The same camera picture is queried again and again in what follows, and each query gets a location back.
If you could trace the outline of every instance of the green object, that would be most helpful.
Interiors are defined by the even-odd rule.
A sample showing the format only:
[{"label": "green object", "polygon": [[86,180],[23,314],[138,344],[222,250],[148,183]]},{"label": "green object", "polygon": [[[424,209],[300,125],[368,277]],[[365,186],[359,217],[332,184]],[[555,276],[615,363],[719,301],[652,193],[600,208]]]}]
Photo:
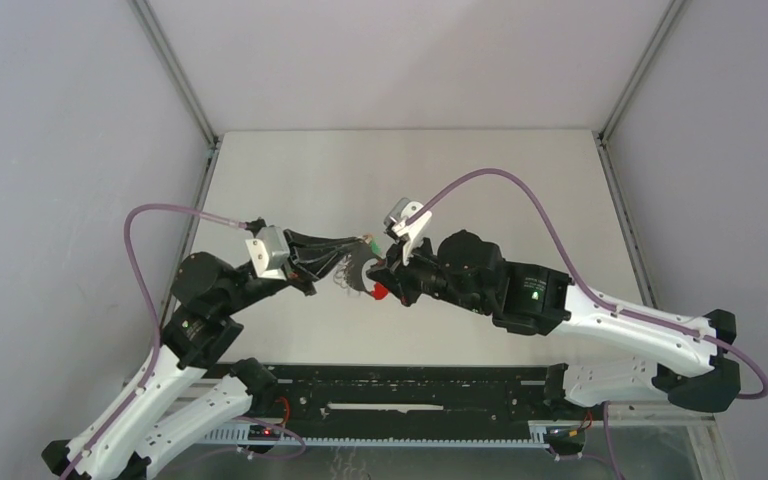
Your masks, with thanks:
[{"label": "green object", "polygon": [[378,247],[378,244],[375,243],[375,240],[369,241],[369,248],[372,249],[372,253],[374,253],[377,256],[381,256],[381,248]]}]

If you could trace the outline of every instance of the metal frame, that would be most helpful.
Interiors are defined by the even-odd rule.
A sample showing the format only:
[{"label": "metal frame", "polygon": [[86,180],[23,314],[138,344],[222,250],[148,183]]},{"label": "metal frame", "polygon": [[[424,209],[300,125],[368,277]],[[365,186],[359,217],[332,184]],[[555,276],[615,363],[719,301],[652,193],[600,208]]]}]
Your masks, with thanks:
[{"label": "metal frame", "polygon": [[163,33],[163,29],[160,28],[160,22],[157,20],[154,9],[151,8],[148,0],[129,0],[128,3],[140,22],[146,38],[148,38],[148,41],[154,48],[154,52],[160,59],[160,63],[163,64],[163,68],[169,74],[172,84],[181,96],[181,101],[184,102],[184,106],[187,107],[196,125],[198,125],[207,144],[210,147],[214,147],[218,143],[216,132],[210,125],[210,121],[207,119],[207,115],[204,113],[204,109],[201,103],[199,103],[192,85],[190,85],[190,81],[184,74],[184,70],[181,68],[180,62],[178,62],[178,57],[172,51],[169,40]]},{"label": "metal frame", "polygon": [[625,87],[620,94],[620,98],[617,99],[617,103],[611,110],[611,114],[608,115],[608,119],[605,121],[605,126],[602,127],[602,130],[600,131],[600,137],[605,141],[610,140],[611,136],[613,136],[617,129],[617,125],[619,125],[620,120],[628,109],[643,78],[653,65],[658,53],[660,53],[664,41],[678,24],[678,21],[681,19],[681,14],[684,12],[688,3],[690,3],[689,0],[670,1],[667,10],[664,12],[664,15],[661,16],[661,20],[655,28],[655,33],[652,34],[652,38],[650,38],[649,43],[646,44],[646,48],[643,50],[643,55],[634,67],[634,71],[632,71],[628,82],[626,82]]},{"label": "metal frame", "polygon": [[[627,245],[629,257],[637,279],[638,288],[644,304],[657,308],[657,298],[652,287],[650,276],[641,253],[641,248],[636,236],[631,216],[627,209],[627,202],[622,193],[621,182],[611,162],[610,139],[640,88],[646,74],[650,71],[657,55],[663,47],[665,40],[674,30],[681,15],[689,2],[687,0],[672,0],[661,17],[655,32],[646,45],[640,60],[635,66],[632,75],[626,83],[620,97],[617,99],[610,115],[600,132],[595,133],[596,147],[605,172],[605,178],[614,201],[617,218]],[[175,86],[181,101],[184,103],[193,121],[198,126],[205,141],[210,147],[209,158],[202,175],[199,189],[193,204],[196,208],[204,205],[207,197],[213,172],[219,155],[220,140],[214,131],[204,112],[201,103],[196,96],[183,68],[172,50],[166,35],[160,26],[157,16],[148,0],[129,0],[135,16],[137,17],[146,37],[155,50],[158,58],[169,74],[170,80]],[[190,219],[179,249],[179,260],[189,253],[195,238],[198,219]],[[163,318],[171,315],[173,299],[171,294],[163,302]],[[730,457],[725,450],[719,427],[712,415],[698,414],[676,409],[670,405],[611,405],[611,414],[614,425],[624,426],[651,426],[651,425],[686,425],[690,436],[697,465],[699,466],[702,480],[733,479],[734,471],[731,468]],[[533,422],[533,427],[541,428],[550,424],[559,425],[564,422]],[[237,428],[226,425],[221,428]],[[208,438],[213,439],[207,443],[217,443],[216,439],[224,438],[221,432]]]},{"label": "metal frame", "polygon": [[[219,364],[208,371],[207,375],[193,384],[189,390],[184,392],[178,402],[172,406],[171,411],[176,411],[186,405],[191,399],[199,397],[203,392],[219,382],[219,378],[227,370],[227,365]],[[548,443],[543,435],[549,428],[570,428],[580,424],[582,411],[556,411],[550,413],[543,407],[539,401],[542,391],[542,381],[534,381],[534,378],[545,376],[545,368],[542,367],[364,367],[364,366],[328,366],[328,365],[267,365],[279,377],[279,388],[281,395],[288,398],[292,405],[293,412],[299,412],[299,417],[291,417],[290,427],[297,433],[303,435],[305,439],[310,439],[312,446],[367,446],[367,447],[471,447],[471,448],[547,448]],[[378,393],[361,391],[369,380],[363,380],[366,375],[368,378],[380,378],[379,383],[386,388],[381,388]],[[515,378],[523,378],[521,381],[510,382]],[[447,385],[451,378],[467,378],[471,380],[458,381],[454,386]],[[422,379],[426,380],[395,380],[403,379]],[[459,392],[465,384],[473,384],[481,391],[473,392],[473,395],[483,397],[475,408],[454,410],[453,415],[447,417],[447,422],[457,425],[457,430],[471,432],[470,434],[458,433],[452,436],[452,432],[444,432],[439,438],[429,435],[428,428],[433,427],[435,422],[423,419],[421,413],[419,416],[410,420],[418,428],[413,428],[413,433],[399,437],[395,432],[404,432],[404,425],[394,425],[395,432],[388,430],[388,419],[382,419],[386,412],[369,412],[378,414],[375,421],[366,422],[366,428],[371,432],[368,437],[358,438],[357,428],[346,430],[346,425],[356,424],[358,412],[344,412],[342,410],[333,410],[328,414],[328,419],[333,420],[334,424],[326,425],[326,422],[319,420],[318,417],[311,419],[310,412],[317,411],[323,405],[330,405],[332,401],[341,403],[344,395],[349,395],[357,399],[357,395],[365,396],[366,402],[375,401],[381,404],[390,404],[396,400],[396,397],[407,396],[410,398],[419,398],[423,395],[428,397],[435,394],[436,400],[429,402],[443,402],[446,404],[464,403],[472,405],[469,400],[461,398],[463,395]],[[396,389],[407,388],[410,391],[395,392]],[[488,396],[488,389],[495,390],[504,388],[509,395],[505,398],[497,396]],[[312,398],[317,397],[318,403],[312,402]],[[518,415],[515,410],[526,409],[524,415]],[[267,421],[278,422],[280,407],[278,411],[272,411],[264,414]],[[615,428],[644,427],[644,428],[666,428],[666,427],[688,427],[688,435],[693,432],[700,432],[697,437],[693,437],[691,447],[694,451],[703,451],[705,448],[713,448],[704,435],[715,432],[712,429],[716,425],[714,416],[708,413],[693,412],[672,405],[660,403],[612,403],[609,407],[611,414],[611,423]],[[502,417],[507,418],[510,414],[511,423],[504,423]],[[396,417],[402,417],[403,414],[397,414]],[[594,425],[602,426],[601,412],[594,412]],[[215,430],[205,436],[199,444],[212,445],[256,445],[256,441],[251,442],[247,439],[249,425],[239,421],[230,421],[217,427]],[[715,464],[712,457],[699,456],[700,462]],[[704,476],[707,478],[723,478],[716,476]]]}]

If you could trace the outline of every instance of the white tabletop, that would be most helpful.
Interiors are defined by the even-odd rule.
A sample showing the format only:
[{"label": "white tabletop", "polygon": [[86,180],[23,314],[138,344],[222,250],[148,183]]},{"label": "white tabletop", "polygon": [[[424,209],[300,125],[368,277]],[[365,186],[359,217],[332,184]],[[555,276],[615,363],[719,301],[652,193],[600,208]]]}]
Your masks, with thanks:
[{"label": "white tabletop", "polygon": [[[591,132],[584,130],[381,130],[232,132],[224,136],[207,193],[208,212],[300,233],[373,233],[402,197],[425,202],[458,176],[499,167],[523,179],[594,288],[640,301],[628,252]],[[566,271],[528,198],[498,177],[473,180],[433,211],[433,245],[460,229],[511,261]],[[232,265],[248,261],[247,233],[202,222],[193,251]],[[549,365],[627,356],[586,338],[525,337],[489,317],[421,297],[349,296],[330,279],[304,297],[287,289],[236,314],[245,330],[223,361],[377,365]]]}]

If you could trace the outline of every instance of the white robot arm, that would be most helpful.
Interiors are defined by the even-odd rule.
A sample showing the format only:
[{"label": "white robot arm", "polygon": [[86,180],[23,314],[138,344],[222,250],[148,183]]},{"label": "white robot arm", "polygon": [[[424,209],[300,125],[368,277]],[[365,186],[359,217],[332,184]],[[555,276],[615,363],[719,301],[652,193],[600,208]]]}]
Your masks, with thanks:
[{"label": "white robot arm", "polygon": [[[736,398],[738,364],[724,358],[722,348],[702,340],[713,337],[731,344],[736,336],[731,313],[715,310],[687,317],[612,298],[576,284],[566,273],[507,261],[498,245],[466,230],[444,239],[435,255],[424,237],[431,212],[422,207],[408,199],[396,204],[384,220],[396,243],[366,272],[403,305],[425,294],[491,316],[496,326],[511,333],[587,336],[633,355],[606,365],[551,367],[547,400],[582,407],[607,400],[668,400],[687,409],[721,412]],[[413,216],[413,223],[408,222]],[[356,289],[366,291],[360,284]]]},{"label": "white robot arm", "polygon": [[[544,390],[550,404],[592,407],[607,400],[668,400],[719,412],[738,394],[737,363],[724,358],[722,348],[699,340],[707,336],[733,342],[735,322],[728,312],[684,317],[629,304],[585,290],[565,273],[507,261],[498,245],[465,230],[446,238],[435,255],[423,236],[431,213],[419,212],[408,221],[420,209],[418,202],[403,199],[387,216],[387,232],[397,242],[384,258],[374,255],[362,237],[309,237],[263,220],[247,224],[255,236],[246,242],[252,261],[240,267],[209,253],[190,255],[173,283],[172,293],[181,305],[162,329],[151,377],[140,386],[142,375],[137,375],[80,435],[51,442],[42,455],[49,469],[66,480],[149,480],[219,425],[267,410],[274,403],[277,381],[248,359],[237,362],[204,396],[161,420],[240,334],[243,327],[231,319],[233,313],[288,286],[312,295],[313,283],[347,256],[355,260],[349,262],[347,279],[356,290],[367,291],[367,277],[405,306],[425,294],[491,316],[511,333],[584,335],[634,355],[606,365],[550,367]],[[362,260],[373,258],[377,263],[364,271],[367,263]],[[667,326],[629,319],[624,310]],[[130,401],[123,409],[125,399]],[[94,436],[98,438],[87,447]]]},{"label": "white robot arm", "polygon": [[369,247],[362,238],[310,237],[266,226],[263,220],[247,225],[255,236],[247,242],[252,261],[234,268],[202,252],[181,263],[172,285],[181,305],[161,331],[148,381],[139,385],[151,355],[92,425],[72,440],[46,447],[42,457],[52,473],[68,480],[152,479],[217,426],[273,405],[277,380],[255,359],[248,359],[234,364],[213,390],[160,420],[240,334],[243,327],[231,319],[232,314],[286,287],[313,295],[314,282],[346,255]]}]

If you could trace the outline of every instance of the enclosure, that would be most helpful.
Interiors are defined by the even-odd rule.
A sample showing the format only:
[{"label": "enclosure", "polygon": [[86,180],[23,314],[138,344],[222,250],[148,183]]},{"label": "enclosure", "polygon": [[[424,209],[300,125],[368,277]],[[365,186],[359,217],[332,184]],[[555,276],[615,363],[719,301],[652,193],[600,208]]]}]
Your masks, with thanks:
[{"label": "enclosure", "polygon": [[[399,198],[425,201],[482,167],[534,189],[595,288],[681,314],[730,310],[768,374],[768,2],[0,2],[0,478],[53,478],[44,446],[85,428],[145,358],[122,247],[133,207],[387,241]],[[502,180],[465,185],[434,214],[435,242],[468,229],[565,268]],[[248,258],[238,233],[166,213],[141,216],[133,241],[160,310],[183,255]],[[628,356],[321,283],[246,310],[223,359],[502,371]],[[716,418],[613,414],[626,478],[768,478],[768,397]],[[223,443],[207,440],[181,461]],[[539,442],[361,443],[286,463],[216,456],[158,478],[613,478],[555,463]],[[606,453],[598,421],[585,452]]]}]

